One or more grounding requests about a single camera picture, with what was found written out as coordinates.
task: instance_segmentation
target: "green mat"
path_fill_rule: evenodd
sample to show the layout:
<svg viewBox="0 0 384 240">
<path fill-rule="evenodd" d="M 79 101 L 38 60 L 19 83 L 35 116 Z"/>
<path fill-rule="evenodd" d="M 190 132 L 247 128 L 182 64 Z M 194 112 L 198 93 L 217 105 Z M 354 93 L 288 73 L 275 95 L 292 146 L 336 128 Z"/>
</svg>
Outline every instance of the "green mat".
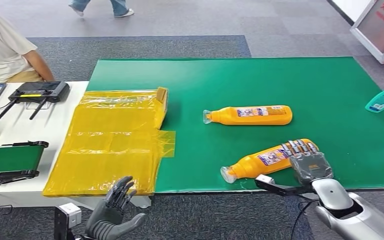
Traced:
<svg viewBox="0 0 384 240">
<path fill-rule="evenodd" d="M 43 150 L 39 145 L 0 147 L 0 173 L 36 170 Z"/>
<path fill-rule="evenodd" d="M 162 129 L 176 131 L 174 158 L 163 158 L 156 192 L 256 189 L 226 183 L 220 167 L 287 140 L 314 141 L 346 188 L 384 187 L 384 111 L 364 109 L 380 89 L 352 57 L 100 60 L 87 91 L 169 89 Z M 288 105 L 285 126 L 202 122 L 203 110 Z M 291 168 L 270 175 L 297 185 Z"/>
</svg>

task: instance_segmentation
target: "yellow plastic bag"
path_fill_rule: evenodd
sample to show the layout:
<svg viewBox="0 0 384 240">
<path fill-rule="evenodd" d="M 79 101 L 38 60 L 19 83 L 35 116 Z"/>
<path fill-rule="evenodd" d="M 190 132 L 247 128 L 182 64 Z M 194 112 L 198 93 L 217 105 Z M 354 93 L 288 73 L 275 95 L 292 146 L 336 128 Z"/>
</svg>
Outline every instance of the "yellow plastic bag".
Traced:
<svg viewBox="0 0 384 240">
<path fill-rule="evenodd" d="M 43 195 L 105 195 L 123 176 L 152 194 L 161 158 L 174 156 L 175 132 L 159 130 L 166 105 L 165 88 L 86 92 Z"/>
</svg>

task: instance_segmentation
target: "yellow bottle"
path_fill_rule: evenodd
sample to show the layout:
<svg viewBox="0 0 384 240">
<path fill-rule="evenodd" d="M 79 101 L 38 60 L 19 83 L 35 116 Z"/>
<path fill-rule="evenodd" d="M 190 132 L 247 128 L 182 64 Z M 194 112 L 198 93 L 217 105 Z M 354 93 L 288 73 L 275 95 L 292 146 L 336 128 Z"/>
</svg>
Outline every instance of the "yellow bottle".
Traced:
<svg viewBox="0 0 384 240">
<path fill-rule="evenodd" d="M 225 107 L 217 111 L 204 110 L 203 121 L 224 125 L 286 125 L 292 120 L 289 106 Z"/>
<path fill-rule="evenodd" d="M 301 140 L 306 144 L 311 143 L 317 148 L 311 140 L 305 138 Z M 290 150 L 292 149 L 289 143 L 285 143 L 285 145 Z M 291 163 L 289 162 L 287 153 L 281 145 L 278 145 L 264 151 L 245 156 L 232 166 L 223 166 L 221 167 L 220 172 L 224 180 L 232 184 L 236 179 L 256 178 L 260 174 L 271 174 L 276 171 L 289 168 L 290 166 Z"/>
</svg>

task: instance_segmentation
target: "bottle cap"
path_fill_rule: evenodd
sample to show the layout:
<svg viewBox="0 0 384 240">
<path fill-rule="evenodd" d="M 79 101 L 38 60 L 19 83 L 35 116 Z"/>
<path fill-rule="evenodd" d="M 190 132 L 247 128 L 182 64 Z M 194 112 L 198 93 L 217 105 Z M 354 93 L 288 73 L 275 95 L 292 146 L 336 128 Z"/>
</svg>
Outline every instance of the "bottle cap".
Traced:
<svg viewBox="0 0 384 240">
<path fill-rule="evenodd" d="M 223 179 L 230 184 L 234 183 L 234 181 L 238 179 L 231 167 L 222 166 L 220 168 L 220 173 Z"/>
<path fill-rule="evenodd" d="M 211 111 L 204 110 L 202 116 L 203 116 L 203 122 L 204 122 L 205 124 L 209 124 L 209 123 L 212 122 L 212 120 L 211 120 Z"/>
</svg>

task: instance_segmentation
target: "white shoe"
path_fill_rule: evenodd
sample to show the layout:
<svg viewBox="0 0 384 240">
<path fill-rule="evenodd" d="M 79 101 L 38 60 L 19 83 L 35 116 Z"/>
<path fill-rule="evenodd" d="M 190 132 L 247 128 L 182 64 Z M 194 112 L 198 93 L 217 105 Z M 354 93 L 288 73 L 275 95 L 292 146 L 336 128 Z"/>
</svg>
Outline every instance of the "white shoe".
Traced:
<svg viewBox="0 0 384 240">
<path fill-rule="evenodd" d="M 79 15 L 80 17 L 83 17 L 83 12 L 82 11 L 79 11 L 79 10 L 77 10 L 77 9 L 75 9 L 72 5 L 68 5 L 71 9 L 73 9 L 73 11 L 77 14 L 77 15 Z"/>
<path fill-rule="evenodd" d="M 127 17 L 127 16 L 130 16 L 130 15 L 133 15 L 135 14 L 135 12 L 133 11 L 133 9 L 129 8 L 128 9 L 128 12 L 124 15 L 121 15 L 121 16 L 114 16 L 115 18 L 123 18 L 123 17 Z"/>
</svg>

